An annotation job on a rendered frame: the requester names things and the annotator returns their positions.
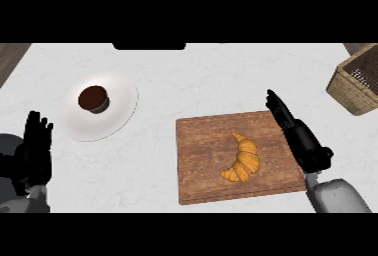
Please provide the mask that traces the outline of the white round plate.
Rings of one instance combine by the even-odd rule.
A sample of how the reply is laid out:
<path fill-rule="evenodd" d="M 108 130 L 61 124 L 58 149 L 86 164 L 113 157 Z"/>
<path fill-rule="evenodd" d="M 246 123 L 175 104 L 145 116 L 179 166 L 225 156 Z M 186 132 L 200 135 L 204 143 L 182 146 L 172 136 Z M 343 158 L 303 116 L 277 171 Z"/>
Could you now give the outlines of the white round plate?
<path fill-rule="evenodd" d="M 110 106 L 102 113 L 92 113 L 79 104 L 83 90 L 91 86 L 105 88 Z M 76 141 L 93 142 L 110 137 L 130 121 L 139 101 L 138 87 L 120 72 L 99 72 L 79 81 L 61 99 L 55 127 Z"/>

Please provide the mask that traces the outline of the brown wooden cutting board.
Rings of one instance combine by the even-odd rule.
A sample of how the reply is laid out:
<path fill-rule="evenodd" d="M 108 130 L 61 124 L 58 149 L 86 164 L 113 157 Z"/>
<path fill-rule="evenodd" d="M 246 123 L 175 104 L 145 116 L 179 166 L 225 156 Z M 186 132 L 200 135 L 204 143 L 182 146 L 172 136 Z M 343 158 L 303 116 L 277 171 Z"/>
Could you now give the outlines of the brown wooden cutting board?
<path fill-rule="evenodd" d="M 260 168 L 246 182 L 220 172 L 237 160 L 244 135 L 257 146 Z M 305 176 L 284 133 L 268 111 L 176 121 L 179 203 L 184 205 L 303 191 Z"/>

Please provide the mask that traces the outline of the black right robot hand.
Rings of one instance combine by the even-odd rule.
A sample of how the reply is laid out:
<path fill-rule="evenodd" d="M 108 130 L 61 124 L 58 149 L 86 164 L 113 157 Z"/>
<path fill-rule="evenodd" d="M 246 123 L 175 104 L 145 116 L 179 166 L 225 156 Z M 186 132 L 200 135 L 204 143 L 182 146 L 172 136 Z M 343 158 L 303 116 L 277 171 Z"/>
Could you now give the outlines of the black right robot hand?
<path fill-rule="evenodd" d="M 272 90 L 268 90 L 266 100 L 266 107 L 284 132 L 291 153 L 303 171 L 316 173 L 330 169 L 334 156 L 331 148 L 321 145 L 309 126 L 294 117 L 282 99 Z"/>

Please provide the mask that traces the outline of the golden croissant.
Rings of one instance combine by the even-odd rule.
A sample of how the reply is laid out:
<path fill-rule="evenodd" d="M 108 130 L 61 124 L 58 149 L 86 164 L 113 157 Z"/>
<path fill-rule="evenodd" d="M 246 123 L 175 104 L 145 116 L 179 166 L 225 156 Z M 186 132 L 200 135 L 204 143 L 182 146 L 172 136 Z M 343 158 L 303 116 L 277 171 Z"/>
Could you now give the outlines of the golden croissant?
<path fill-rule="evenodd" d="M 256 143 L 240 133 L 232 132 L 238 143 L 237 160 L 232 166 L 220 171 L 220 176 L 231 182 L 247 182 L 260 168 Z"/>

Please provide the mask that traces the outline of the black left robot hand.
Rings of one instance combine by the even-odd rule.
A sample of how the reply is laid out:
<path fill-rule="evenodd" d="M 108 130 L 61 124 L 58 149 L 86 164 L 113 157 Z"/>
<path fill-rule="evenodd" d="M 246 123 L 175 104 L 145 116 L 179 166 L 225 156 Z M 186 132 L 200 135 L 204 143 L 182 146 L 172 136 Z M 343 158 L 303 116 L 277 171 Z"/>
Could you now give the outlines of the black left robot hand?
<path fill-rule="evenodd" d="M 15 155 L 0 153 L 0 177 L 9 178 L 18 196 L 27 196 L 36 185 L 46 185 L 52 178 L 52 130 L 54 124 L 37 111 L 28 114 L 24 141 Z"/>

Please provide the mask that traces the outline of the wicker basket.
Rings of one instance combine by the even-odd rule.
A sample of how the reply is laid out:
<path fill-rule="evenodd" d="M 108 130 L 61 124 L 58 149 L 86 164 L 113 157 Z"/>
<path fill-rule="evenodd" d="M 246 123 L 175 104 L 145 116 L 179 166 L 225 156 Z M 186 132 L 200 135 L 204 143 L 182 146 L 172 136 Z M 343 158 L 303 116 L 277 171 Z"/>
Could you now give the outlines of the wicker basket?
<path fill-rule="evenodd" d="M 337 65 L 327 93 L 355 116 L 378 109 L 378 43 L 367 44 Z"/>

